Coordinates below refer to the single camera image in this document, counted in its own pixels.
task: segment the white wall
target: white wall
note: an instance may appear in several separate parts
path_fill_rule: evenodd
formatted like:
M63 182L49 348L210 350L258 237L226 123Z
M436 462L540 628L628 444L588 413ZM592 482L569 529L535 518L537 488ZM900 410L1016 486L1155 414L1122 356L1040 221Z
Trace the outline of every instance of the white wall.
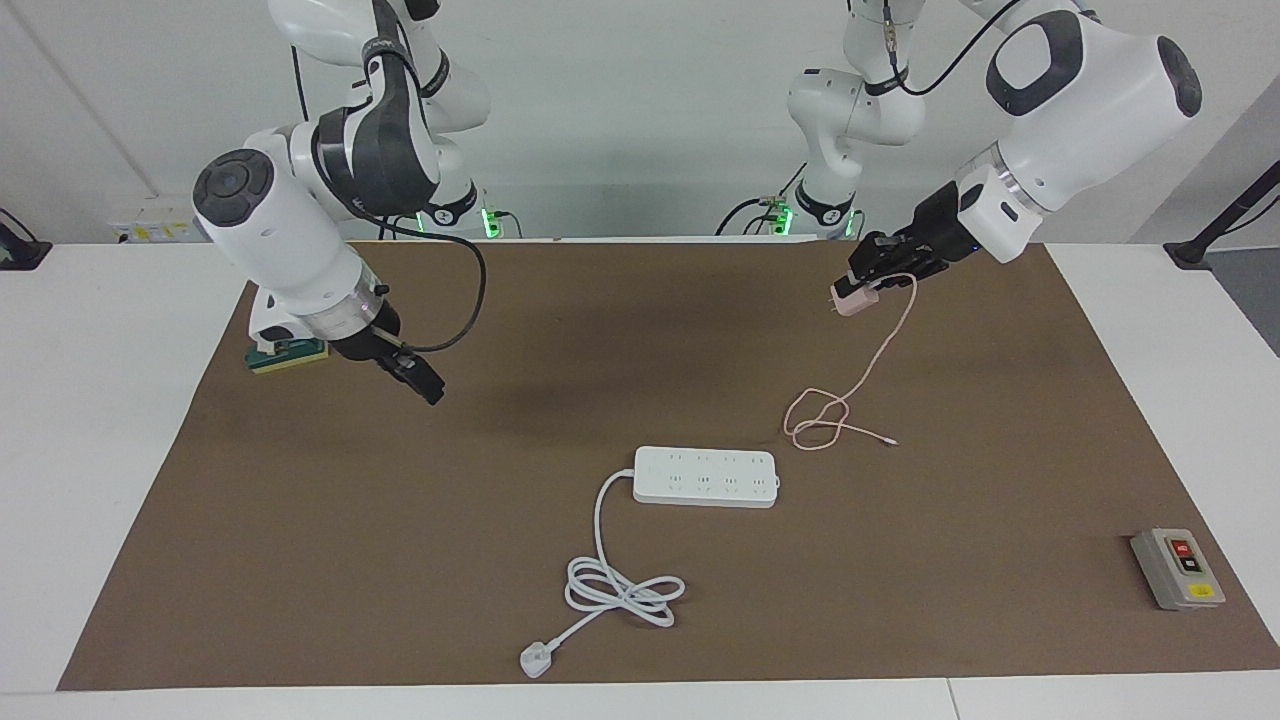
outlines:
M1097 5L1115 27L1178 38L1207 106L1151 160L1051 218L1046 241L1130 238L1280 68L1274 0ZM147 183L186 195L207 160L298 117L265 0L0 0L0 202L55 240L102 240L95 223L113 196L146 195ZM791 78L844 67L838 0L454 0L436 22L449 54L494 95L490 123L458 142L497 204L536 234L709 233L733 200L776 191L804 159L786 111ZM956 3L931 3L916 82L978 24ZM905 224L1000 135L1005 119L982 82L995 42L931 97L923 137L870 154L860 204L873 227ZM339 104L353 70L303 67L312 109Z
M1240 117L1196 170L1160 206L1134 242L1190 240L1225 210L1254 179L1280 161L1280 78ZM1252 213L1266 208L1270 197ZM1217 241L1215 249L1280 246L1280 211Z

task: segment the pink charging cable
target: pink charging cable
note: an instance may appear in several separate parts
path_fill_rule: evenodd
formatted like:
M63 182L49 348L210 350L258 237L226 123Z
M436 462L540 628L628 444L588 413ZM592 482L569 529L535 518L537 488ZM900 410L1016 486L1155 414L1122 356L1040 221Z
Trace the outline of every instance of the pink charging cable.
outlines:
M884 351L888 350L888 345L891 342L893 342L895 337L897 337L897 333L902 329L902 325L906 323L906 318L911 315L911 309L915 307L915 297L916 297L916 293L919 292L919 283L920 283L920 281L918 281L915 278L915 275L913 275L910 273L899 273L896 275L887 275L883 279L890 281L890 279L893 279L893 278L906 278L906 279L911 281L911 299L908 300L908 302L906 302L906 310L902 310L902 316L899 318L897 325L893 327L893 332L888 333L888 337L886 337L884 342L881 343L879 350L877 350L876 355L872 356L872 361L867 365L867 372L863 373L863 377L861 377L861 379L858 380L858 384L855 384L854 388L850 389L849 392L846 392L845 395L833 395L833 393L827 392L824 389L818 389L818 388L812 387L812 388L808 388L804 392L801 392L800 397L797 397L795 400L795 402L791 404L791 407L787 407L787 414L782 419L782 432L786 433L786 436L788 438L791 438L791 445L794 445L796 447L796 450L803 450L805 452L817 452L819 450L827 450L828 447L831 447L831 446L836 445L837 442L840 442L840 434L844 430L850 430L850 432L861 433L864 436L873 437L873 438L883 442L884 445L888 445L888 446L892 446L892 447L897 447L900 445L896 439L893 439L891 437L886 437L886 436L882 436L879 433L873 433L873 432L870 432L870 430L868 430L865 428L859 428L858 425L850 425L847 423L849 416L852 414L852 409L849 406L849 398L852 397L854 393L856 393L859 389L861 389L863 386L867 383L867 378L869 378L870 374L872 374L872 370L876 369L876 364L879 363L881 355L884 355ZM823 405L822 411L818 413L818 415L815 415L812 420L804 420L803 423L799 423L797 425L791 427L791 414L795 413L796 407L801 402L804 402L804 400L806 397L809 397L810 395L819 395L822 397L831 398L831 402ZM827 413L829 413L832 407L837 407L837 406L838 407L844 407L844 410L845 410L844 414L840 416L838 420L827 420L826 419L827 418ZM832 436L832 438L828 442L826 442L824 445L804 445L800 441L800 436L804 434L808 430L814 429L814 428L832 428L836 432Z

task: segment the green light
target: green light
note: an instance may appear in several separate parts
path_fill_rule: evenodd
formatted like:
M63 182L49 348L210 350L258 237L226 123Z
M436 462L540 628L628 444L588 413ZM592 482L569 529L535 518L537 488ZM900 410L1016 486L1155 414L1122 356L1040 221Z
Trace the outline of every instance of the green light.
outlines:
M502 237L502 222L499 222L488 208L480 209L480 217L484 218L484 232L489 240Z
M783 205L778 219L773 223L773 234L791 234L791 222L794 219L795 213L791 211L791 208Z

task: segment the power strip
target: power strip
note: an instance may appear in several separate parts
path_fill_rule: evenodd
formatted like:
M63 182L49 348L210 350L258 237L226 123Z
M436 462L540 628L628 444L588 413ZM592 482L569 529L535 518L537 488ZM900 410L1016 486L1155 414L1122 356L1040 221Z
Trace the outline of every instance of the power strip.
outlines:
M632 495L639 502L704 507L773 507L773 456L746 450L650 447L636 450Z

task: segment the brown paper mat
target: brown paper mat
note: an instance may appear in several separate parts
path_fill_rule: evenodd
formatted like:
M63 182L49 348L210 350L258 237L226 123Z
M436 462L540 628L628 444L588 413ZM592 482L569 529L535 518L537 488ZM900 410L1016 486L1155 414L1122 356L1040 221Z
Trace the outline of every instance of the brown paper mat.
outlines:
M544 682L1210 671L1280 666L1230 566L1047 252L922 286L847 437L787 446L804 387L847 388L906 301L846 320L850 245L490 247L431 409L371 364L253 377L247 299L60 689L524 680L580 618L600 483L641 445L763 448L767 511L605 502L611 560L676 574L677 626L614 612ZM413 342L466 315L445 246L362 246ZM1187 527L1229 597L1156 609L1125 536Z

